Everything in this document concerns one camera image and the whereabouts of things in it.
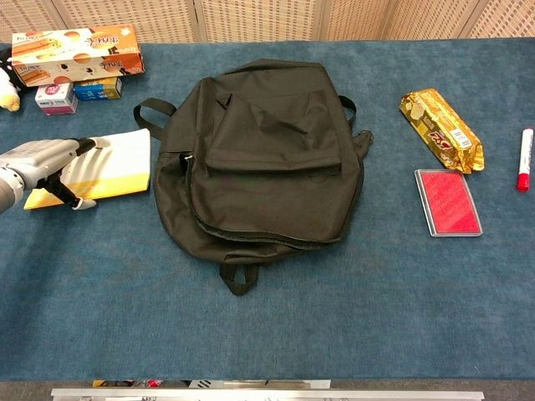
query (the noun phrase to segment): lattice screen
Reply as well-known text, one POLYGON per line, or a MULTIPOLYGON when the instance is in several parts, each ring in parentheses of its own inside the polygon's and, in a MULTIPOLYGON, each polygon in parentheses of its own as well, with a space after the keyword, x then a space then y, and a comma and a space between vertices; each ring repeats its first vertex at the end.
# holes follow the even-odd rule
POLYGON ((62 29, 65 25, 46 0, 0 0, 0 42, 11 43, 16 32, 62 29))
POLYGON ((490 0, 468 36, 535 36, 535 0, 490 0))
POLYGON ((53 0, 69 28, 133 23, 140 42, 198 41, 192 0, 53 0))
POLYGON ((399 0, 386 39, 457 38, 477 0, 399 0))
POLYGON ((389 2, 387 0, 332 0, 327 40, 380 39, 389 2))
POLYGON ((322 0, 195 0, 207 42, 318 38, 322 0))

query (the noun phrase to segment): marker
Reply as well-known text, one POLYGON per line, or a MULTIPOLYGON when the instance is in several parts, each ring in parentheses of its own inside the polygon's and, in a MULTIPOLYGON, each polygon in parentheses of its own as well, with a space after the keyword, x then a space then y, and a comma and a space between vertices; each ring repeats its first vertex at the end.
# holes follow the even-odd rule
POLYGON ((529 191, 529 162, 532 158, 533 128, 527 127, 522 132, 520 148, 520 165, 518 166, 517 190, 529 191))

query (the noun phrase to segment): snack package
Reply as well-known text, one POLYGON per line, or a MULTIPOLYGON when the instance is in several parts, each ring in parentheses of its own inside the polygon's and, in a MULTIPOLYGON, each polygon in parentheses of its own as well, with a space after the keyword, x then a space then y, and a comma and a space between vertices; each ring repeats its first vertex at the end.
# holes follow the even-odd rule
POLYGON ((35 101, 46 115, 74 114, 78 106, 72 82, 39 86, 35 101))
POLYGON ((13 34, 12 64, 27 86, 145 72, 132 25, 13 34))
POLYGON ((91 79, 74 84, 74 92, 80 100, 120 99, 123 84, 118 77, 91 79))
POLYGON ((446 168, 463 173, 485 168, 481 141, 436 89, 406 94, 400 110, 446 168))

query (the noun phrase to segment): table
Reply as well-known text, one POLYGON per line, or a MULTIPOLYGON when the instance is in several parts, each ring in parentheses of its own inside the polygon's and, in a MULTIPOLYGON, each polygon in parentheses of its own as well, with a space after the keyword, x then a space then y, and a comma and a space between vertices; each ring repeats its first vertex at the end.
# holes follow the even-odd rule
MULTIPOLYGON (((534 378, 535 190, 515 190, 535 124, 535 39, 142 45, 123 99, 45 116, 33 93, 0 110, 0 150, 136 129, 148 96, 257 58, 321 62, 371 129, 349 235, 281 261, 234 297, 215 264, 166 235, 152 190, 72 211, 0 216, 0 380, 534 378), (416 169, 441 168, 398 110, 437 88, 484 145, 467 176, 484 234, 431 238, 416 169)), ((163 124, 163 116, 147 114, 163 124)), ((154 168, 158 142, 151 142, 154 168)))

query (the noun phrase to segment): black backpack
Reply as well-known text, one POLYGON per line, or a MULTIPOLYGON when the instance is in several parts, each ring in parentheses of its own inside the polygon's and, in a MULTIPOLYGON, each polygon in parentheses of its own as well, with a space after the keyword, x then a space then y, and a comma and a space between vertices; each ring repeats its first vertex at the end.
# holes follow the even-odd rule
POLYGON ((321 64, 266 59, 202 79, 179 109, 145 100, 134 116, 161 141, 154 191, 165 229, 220 263, 235 295, 259 265, 340 241, 373 141, 369 131, 352 137, 355 113, 321 64), (141 117, 144 106, 170 116, 164 129, 141 117))

